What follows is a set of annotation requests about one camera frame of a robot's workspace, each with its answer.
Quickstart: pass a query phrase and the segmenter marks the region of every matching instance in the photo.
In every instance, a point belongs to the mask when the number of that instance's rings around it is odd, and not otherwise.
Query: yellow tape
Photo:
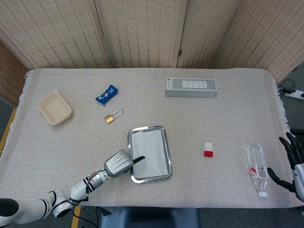
[[[81,206],[76,206],[74,209],[74,214],[79,216],[80,215]],[[77,228],[78,227],[78,221],[79,218],[73,216],[72,226],[71,228]]]
[[[9,131],[10,131],[10,124],[13,122],[14,118],[15,118],[15,113],[16,113],[16,109],[14,108],[13,111],[11,112],[10,118],[9,118],[9,122],[6,125],[5,131],[3,133],[1,142],[0,142],[0,156],[2,154],[5,142],[6,142],[6,138],[8,137]]]

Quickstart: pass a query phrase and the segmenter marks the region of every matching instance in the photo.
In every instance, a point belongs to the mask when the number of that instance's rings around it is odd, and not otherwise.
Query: textured cloth
[[[216,98],[165,97],[165,78],[216,78]],[[106,105],[95,101],[108,86],[118,94]],[[36,103],[57,89],[72,116],[49,125]],[[107,124],[104,117],[123,108]],[[90,194],[92,206],[280,208],[303,203],[272,180],[268,197],[259,198],[250,182],[246,147],[261,143],[266,163],[292,180],[278,137],[288,131],[282,102],[271,74],[261,69],[36,69],[24,92],[0,158],[0,197],[41,198],[69,189],[106,159],[127,150],[136,127],[165,128],[173,175],[169,180],[136,184],[130,173],[111,179]],[[204,157],[212,142],[214,156]]]

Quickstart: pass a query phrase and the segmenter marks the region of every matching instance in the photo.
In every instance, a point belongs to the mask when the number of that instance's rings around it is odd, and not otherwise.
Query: white box
[[[166,96],[215,97],[217,94],[215,78],[168,77],[166,79]]]

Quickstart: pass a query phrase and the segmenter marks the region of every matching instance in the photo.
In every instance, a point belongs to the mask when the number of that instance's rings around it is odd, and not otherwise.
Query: bottle cap
[[[259,197],[267,197],[267,192],[265,191],[259,191],[257,194]]]

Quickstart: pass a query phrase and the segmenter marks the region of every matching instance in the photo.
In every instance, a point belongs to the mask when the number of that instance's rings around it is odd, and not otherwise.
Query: white paper on tray
[[[168,175],[161,131],[134,133],[132,137],[133,158],[145,156],[133,167],[135,178]]]

